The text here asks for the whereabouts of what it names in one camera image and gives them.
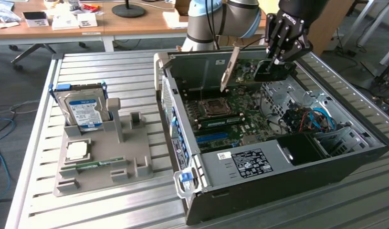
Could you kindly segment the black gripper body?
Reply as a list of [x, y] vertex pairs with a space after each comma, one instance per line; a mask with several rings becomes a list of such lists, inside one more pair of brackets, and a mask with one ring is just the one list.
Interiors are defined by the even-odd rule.
[[319, 19], [328, 0], [280, 0], [276, 23], [280, 23], [280, 35], [294, 40], [308, 35], [312, 23]]

